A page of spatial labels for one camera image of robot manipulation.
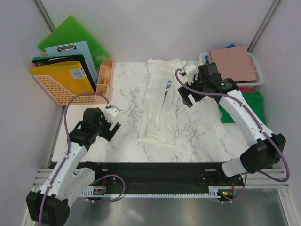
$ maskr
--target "yellow folder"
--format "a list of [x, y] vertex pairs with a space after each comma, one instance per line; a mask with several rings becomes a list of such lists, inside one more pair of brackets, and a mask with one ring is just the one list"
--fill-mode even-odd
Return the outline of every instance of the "yellow folder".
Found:
[[31, 67], [34, 75], [49, 75], [75, 95], [93, 92], [90, 81], [79, 61], [65, 61], [40, 67]]

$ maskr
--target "white label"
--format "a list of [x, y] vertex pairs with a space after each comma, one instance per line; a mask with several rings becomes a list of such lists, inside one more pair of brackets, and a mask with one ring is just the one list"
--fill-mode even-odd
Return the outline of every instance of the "white label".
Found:
[[79, 68], [70, 69], [69, 71], [74, 79], [82, 79], [86, 77], [86, 73], [82, 66]]

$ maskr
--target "plastic bin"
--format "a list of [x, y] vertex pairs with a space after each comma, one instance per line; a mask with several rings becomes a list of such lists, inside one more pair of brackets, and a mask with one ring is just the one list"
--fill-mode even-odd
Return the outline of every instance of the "plastic bin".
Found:
[[[208, 56], [208, 54], [209, 54], [209, 52], [201, 53], [199, 55], [199, 62], [200, 62], [201, 65], [204, 65], [206, 63], [205, 56]], [[252, 53], [248, 53], [248, 54], [249, 54], [249, 57], [250, 57], [251, 61], [255, 65], [256, 80], [248, 81], [248, 82], [244, 82], [244, 83], [238, 83], [237, 82], [237, 85], [240, 88], [249, 88], [249, 89], [251, 89], [255, 86], [260, 86], [260, 85], [263, 84], [263, 74], [262, 74], [262, 70], [261, 70], [258, 62], [256, 61], [254, 55]]]
[[[51, 96], [51, 98], [59, 106], [66, 106], [75, 96], [61, 83], [48, 75], [34, 75], [35, 80], [43, 87], [43, 89]], [[100, 65], [96, 93], [103, 94], [108, 100], [111, 100], [112, 85], [114, 77], [114, 62], [111, 59], [106, 60]], [[75, 99], [71, 105], [97, 105], [106, 104], [104, 98], [96, 95], [81, 96]]]

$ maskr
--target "marble tabletop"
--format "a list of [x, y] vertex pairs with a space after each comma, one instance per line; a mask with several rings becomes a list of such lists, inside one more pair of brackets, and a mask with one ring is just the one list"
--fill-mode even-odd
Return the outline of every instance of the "marble tabletop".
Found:
[[[116, 63], [111, 104], [121, 112], [121, 127], [108, 142], [98, 137], [82, 161], [94, 162], [217, 162], [239, 157], [247, 143], [235, 124], [222, 124], [217, 103], [205, 97], [188, 108], [180, 97], [177, 103], [177, 133], [175, 146], [163, 146], [138, 141], [143, 115], [143, 97], [148, 80], [146, 62]], [[87, 107], [70, 106], [67, 125], [72, 130], [82, 120]], [[67, 136], [63, 125], [59, 129], [52, 161], [61, 158]]]

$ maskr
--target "reflective floor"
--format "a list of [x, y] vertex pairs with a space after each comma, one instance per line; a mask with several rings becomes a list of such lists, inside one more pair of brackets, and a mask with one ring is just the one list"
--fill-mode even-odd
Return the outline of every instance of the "reflective floor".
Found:
[[66, 226], [287, 226], [277, 192], [245, 190], [232, 204], [205, 199], [80, 202]]

